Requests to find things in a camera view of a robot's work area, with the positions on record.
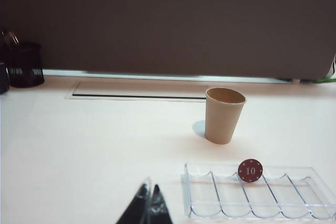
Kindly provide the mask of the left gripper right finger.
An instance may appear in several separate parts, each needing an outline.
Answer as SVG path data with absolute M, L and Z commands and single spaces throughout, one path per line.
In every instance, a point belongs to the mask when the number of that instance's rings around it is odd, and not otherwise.
M 154 186 L 151 199 L 151 223 L 172 224 L 172 220 L 158 184 Z

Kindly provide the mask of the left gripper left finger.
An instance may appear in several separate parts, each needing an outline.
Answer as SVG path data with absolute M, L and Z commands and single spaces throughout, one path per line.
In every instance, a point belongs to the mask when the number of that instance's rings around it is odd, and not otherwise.
M 151 195 L 151 179 L 146 178 L 117 223 L 146 223 L 147 208 Z

